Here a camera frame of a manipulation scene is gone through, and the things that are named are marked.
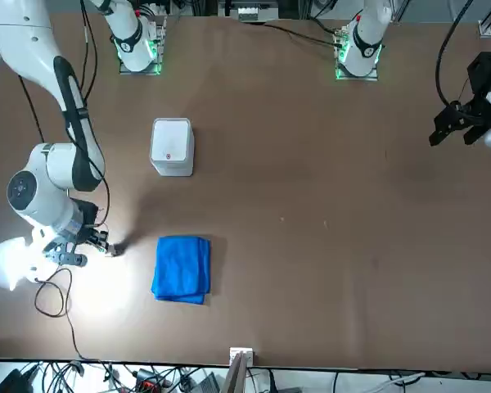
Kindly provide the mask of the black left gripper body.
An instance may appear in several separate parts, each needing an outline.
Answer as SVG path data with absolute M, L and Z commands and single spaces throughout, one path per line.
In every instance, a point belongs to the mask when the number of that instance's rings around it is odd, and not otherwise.
M 491 105 L 491 52 L 480 52 L 467 67 L 472 98 L 469 107 Z

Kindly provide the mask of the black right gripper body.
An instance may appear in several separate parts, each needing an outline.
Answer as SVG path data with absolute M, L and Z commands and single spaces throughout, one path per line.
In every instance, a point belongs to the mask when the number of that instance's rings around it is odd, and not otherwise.
M 93 233 L 98 207 L 90 201 L 72 199 L 73 214 L 70 220 L 70 232 L 74 236 L 90 236 Z

